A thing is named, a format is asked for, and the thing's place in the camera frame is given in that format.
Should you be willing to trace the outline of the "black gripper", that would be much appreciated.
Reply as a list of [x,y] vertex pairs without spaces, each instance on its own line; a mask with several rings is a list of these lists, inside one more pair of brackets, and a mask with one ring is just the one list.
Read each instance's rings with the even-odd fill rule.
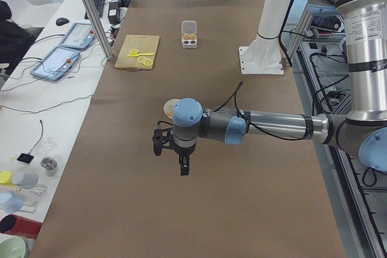
[[180,175],[188,175],[190,170],[190,162],[189,157],[194,152],[194,147],[180,147],[177,146],[174,151],[179,156],[179,164],[180,164]]

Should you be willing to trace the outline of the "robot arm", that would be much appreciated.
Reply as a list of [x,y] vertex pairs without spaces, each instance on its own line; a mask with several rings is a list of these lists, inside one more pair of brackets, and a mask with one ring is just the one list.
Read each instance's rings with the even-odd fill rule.
[[239,145],[247,134],[282,140],[314,140],[339,148],[364,165],[386,170],[386,0],[309,0],[313,14],[344,19],[351,110],[346,115],[305,116],[230,109],[204,109],[192,98],[174,107],[173,125],[157,129],[154,153],[172,149],[182,175],[198,138]]

